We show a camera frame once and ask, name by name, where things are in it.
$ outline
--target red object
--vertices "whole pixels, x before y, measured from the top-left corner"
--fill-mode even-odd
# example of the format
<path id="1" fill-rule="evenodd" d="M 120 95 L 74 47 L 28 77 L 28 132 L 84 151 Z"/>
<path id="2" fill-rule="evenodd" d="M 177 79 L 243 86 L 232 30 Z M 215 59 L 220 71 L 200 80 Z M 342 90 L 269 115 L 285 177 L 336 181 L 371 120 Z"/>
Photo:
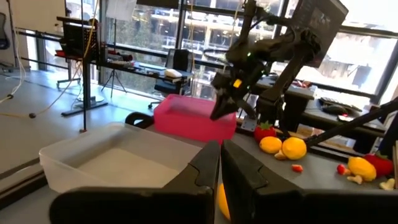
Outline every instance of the red object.
<path id="1" fill-rule="evenodd" d="M 301 165 L 295 165 L 295 164 L 292 165 L 292 170 L 294 172 L 303 172 L 304 171 L 304 169 Z"/>
<path id="2" fill-rule="evenodd" d="M 366 154 L 364 159 L 374 166 L 377 177 L 389 175 L 394 170 L 394 163 L 387 156 L 381 155 L 379 151 L 375 154 Z"/>
<path id="3" fill-rule="evenodd" d="M 276 137 L 276 131 L 272 125 L 268 123 L 261 123 L 260 125 L 257 125 L 257 127 L 254 129 L 254 139 L 257 142 L 260 142 L 261 139 L 272 136 Z"/>
<path id="4" fill-rule="evenodd" d="M 343 164 L 337 166 L 337 173 L 344 175 L 346 172 L 346 167 Z"/>

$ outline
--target plastic toy food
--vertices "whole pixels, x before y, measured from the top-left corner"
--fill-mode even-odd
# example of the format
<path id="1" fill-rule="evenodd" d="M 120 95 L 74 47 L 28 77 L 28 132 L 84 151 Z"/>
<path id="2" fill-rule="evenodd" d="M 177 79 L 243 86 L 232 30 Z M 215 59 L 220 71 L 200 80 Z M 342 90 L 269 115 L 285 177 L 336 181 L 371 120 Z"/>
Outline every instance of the plastic toy food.
<path id="1" fill-rule="evenodd" d="M 396 184 L 396 180 L 391 178 L 391 179 L 387 180 L 386 182 L 381 182 L 379 186 L 383 190 L 394 190 L 395 184 Z"/>
<path id="2" fill-rule="evenodd" d="M 261 123 L 254 129 L 254 139 L 257 142 L 269 136 L 276 137 L 276 131 L 268 121 L 266 123 Z"/>
<path id="3" fill-rule="evenodd" d="M 307 145 L 303 139 L 290 137 L 283 142 L 282 153 L 291 160 L 301 159 L 307 153 Z"/>
<path id="4" fill-rule="evenodd" d="M 294 172 L 303 172 L 304 171 L 303 167 L 301 165 L 297 165 L 297 164 L 292 165 L 292 170 Z"/>
<path id="5" fill-rule="evenodd" d="M 265 137 L 260 141 L 260 148 L 266 153 L 275 154 L 282 149 L 282 141 L 277 137 Z"/>
<path id="6" fill-rule="evenodd" d="M 337 173 L 340 175 L 351 175 L 351 171 L 347 169 L 343 164 L 337 166 Z"/>
<path id="7" fill-rule="evenodd" d="M 224 191 L 224 184 L 220 184 L 218 186 L 218 206 L 222 212 L 222 214 L 230 220 L 231 217 L 229 216 L 228 204 L 226 203 L 226 196 Z"/>
<path id="8" fill-rule="evenodd" d="M 377 177 L 389 175 L 394 170 L 394 163 L 387 156 L 381 155 L 380 151 L 377 151 L 375 154 L 367 154 L 364 156 L 364 159 L 374 166 Z"/>
<path id="9" fill-rule="evenodd" d="M 376 178 L 376 169 L 370 162 L 362 157 L 350 157 L 348 159 L 348 169 L 353 175 L 358 175 L 368 182 Z"/>

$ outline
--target white plastic bin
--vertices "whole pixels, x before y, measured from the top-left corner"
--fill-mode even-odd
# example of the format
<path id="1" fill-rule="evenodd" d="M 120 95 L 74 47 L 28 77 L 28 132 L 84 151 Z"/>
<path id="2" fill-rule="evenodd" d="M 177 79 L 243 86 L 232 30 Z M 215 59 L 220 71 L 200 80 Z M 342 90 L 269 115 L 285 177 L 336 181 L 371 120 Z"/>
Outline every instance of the white plastic bin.
<path id="1" fill-rule="evenodd" d="M 163 187 L 199 147 L 124 123 L 111 123 L 40 150 L 51 189 Z"/>

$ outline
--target monitor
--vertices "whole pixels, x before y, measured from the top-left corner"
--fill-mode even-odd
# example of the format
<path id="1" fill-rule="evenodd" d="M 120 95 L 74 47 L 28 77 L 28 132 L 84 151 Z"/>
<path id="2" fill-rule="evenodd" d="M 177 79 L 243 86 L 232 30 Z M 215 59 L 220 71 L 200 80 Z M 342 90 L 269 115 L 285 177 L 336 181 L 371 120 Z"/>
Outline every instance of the monitor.
<path id="1" fill-rule="evenodd" d="M 348 9 L 339 0 L 299 0 L 293 26 L 308 27 L 321 41 L 321 51 L 307 65 L 318 68 L 328 52 Z"/>

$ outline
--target keyboard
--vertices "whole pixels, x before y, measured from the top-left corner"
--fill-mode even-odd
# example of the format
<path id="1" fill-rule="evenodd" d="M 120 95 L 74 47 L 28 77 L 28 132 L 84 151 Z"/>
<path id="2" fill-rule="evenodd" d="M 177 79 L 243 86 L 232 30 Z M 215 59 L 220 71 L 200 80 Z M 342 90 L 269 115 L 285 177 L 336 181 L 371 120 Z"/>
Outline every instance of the keyboard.
<path id="1" fill-rule="evenodd" d="M 324 104 L 338 105 L 338 106 L 342 106 L 342 107 L 346 108 L 347 110 L 353 110 L 353 111 L 362 112 L 362 109 L 360 109 L 360 108 L 358 108 L 358 107 L 356 107 L 354 105 L 341 102 L 340 100 L 337 100 L 337 99 L 334 99 L 334 98 L 321 97 L 320 101 L 323 102 Z"/>

